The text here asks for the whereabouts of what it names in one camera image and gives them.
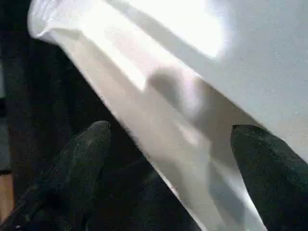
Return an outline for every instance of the white surface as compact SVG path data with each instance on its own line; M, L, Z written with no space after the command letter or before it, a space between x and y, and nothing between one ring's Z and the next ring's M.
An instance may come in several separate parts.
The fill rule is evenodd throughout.
M203 229L258 231L231 126L256 123L243 110L308 161L307 4L34 0L29 30L64 49Z

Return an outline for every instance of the wooden floor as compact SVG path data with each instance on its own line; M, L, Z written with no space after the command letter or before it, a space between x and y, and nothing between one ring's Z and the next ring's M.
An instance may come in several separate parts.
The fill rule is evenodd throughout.
M0 176L0 224L13 209L13 179L11 174Z

